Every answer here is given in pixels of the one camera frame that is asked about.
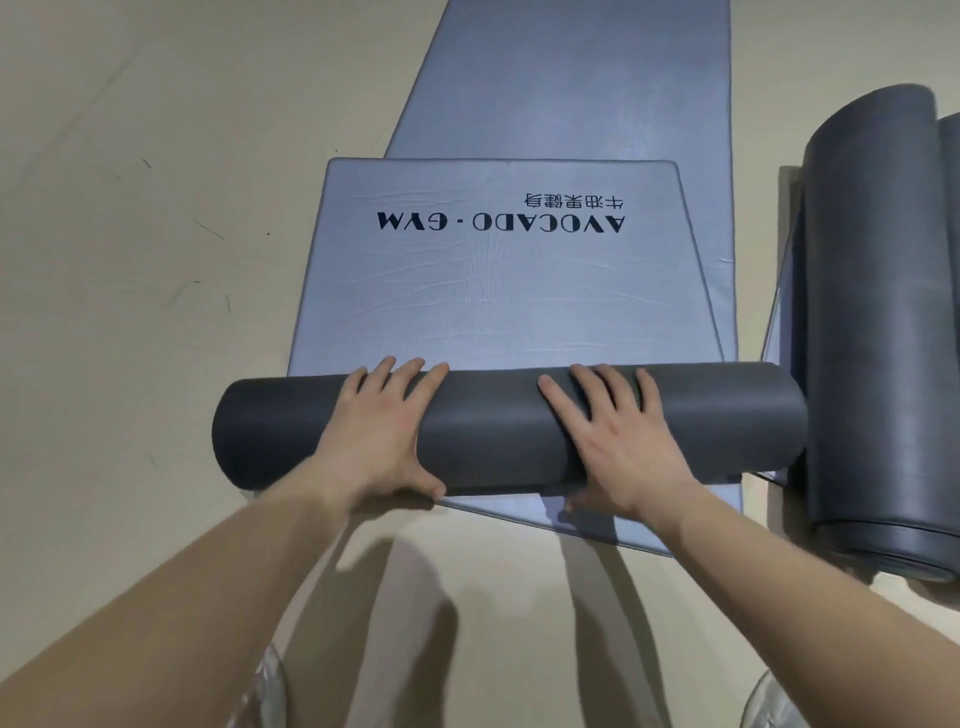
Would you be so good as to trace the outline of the person's left hand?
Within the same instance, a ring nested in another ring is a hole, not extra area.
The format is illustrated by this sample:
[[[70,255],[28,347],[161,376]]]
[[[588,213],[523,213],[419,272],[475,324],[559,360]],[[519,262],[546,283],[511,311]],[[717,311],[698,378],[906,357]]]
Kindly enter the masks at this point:
[[[420,427],[434,396],[450,372],[441,362],[419,376],[423,413],[390,404],[390,373],[397,359],[385,357],[373,369],[354,399],[347,401],[342,383],[333,413],[310,458],[320,492],[330,507],[351,511],[369,499],[409,489],[409,462],[418,457]]]

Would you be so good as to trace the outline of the person's right hand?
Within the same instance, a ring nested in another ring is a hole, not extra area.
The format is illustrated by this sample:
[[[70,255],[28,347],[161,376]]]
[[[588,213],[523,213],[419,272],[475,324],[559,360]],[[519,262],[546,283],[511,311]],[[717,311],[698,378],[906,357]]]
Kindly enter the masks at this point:
[[[615,399],[609,421],[591,421],[549,375],[538,378],[538,390],[580,455],[583,488],[604,492],[604,515],[642,523],[666,540],[685,513],[713,493],[693,476],[666,421],[644,416],[628,379],[607,364],[591,369]]]

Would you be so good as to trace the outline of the grey printed exercise mat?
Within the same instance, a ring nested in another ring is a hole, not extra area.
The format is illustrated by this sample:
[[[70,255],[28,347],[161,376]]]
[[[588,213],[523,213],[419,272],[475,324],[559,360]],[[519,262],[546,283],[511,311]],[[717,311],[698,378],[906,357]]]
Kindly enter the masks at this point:
[[[418,458],[450,497],[576,488],[584,468],[538,390],[579,407],[570,365],[654,378],[694,476],[792,465],[808,412],[794,378],[727,361],[670,161],[332,158],[288,375],[223,393],[212,448],[261,491],[312,453],[346,375],[385,356],[446,362]]]

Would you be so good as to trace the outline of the person's left forearm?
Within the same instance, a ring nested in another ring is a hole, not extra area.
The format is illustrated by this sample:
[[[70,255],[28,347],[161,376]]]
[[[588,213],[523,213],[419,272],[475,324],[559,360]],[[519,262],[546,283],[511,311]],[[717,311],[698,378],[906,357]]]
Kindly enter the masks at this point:
[[[0,683],[0,728],[226,728],[358,471],[318,455]]]

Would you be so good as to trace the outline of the person's right forearm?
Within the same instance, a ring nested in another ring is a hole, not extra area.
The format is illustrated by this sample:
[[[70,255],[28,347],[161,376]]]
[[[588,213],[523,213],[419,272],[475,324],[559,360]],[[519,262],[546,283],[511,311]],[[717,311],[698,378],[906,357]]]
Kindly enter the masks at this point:
[[[959,644],[695,481],[635,508],[810,728],[960,728]]]

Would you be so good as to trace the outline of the dark grey rolled mat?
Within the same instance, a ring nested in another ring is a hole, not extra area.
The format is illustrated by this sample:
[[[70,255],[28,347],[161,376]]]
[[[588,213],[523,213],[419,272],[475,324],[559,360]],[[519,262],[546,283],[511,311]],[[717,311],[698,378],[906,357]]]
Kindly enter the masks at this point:
[[[808,516],[879,572],[960,577],[960,342],[933,92],[870,91],[800,167],[792,355],[809,413]]]

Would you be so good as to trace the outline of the blue-grey flat exercise mat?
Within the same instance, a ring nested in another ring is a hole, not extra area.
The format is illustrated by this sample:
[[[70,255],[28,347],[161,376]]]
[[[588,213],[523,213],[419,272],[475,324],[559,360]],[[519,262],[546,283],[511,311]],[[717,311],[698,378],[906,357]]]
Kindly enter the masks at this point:
[[[671,161],[738,359],[731,0],[448,0],[387,159]]]

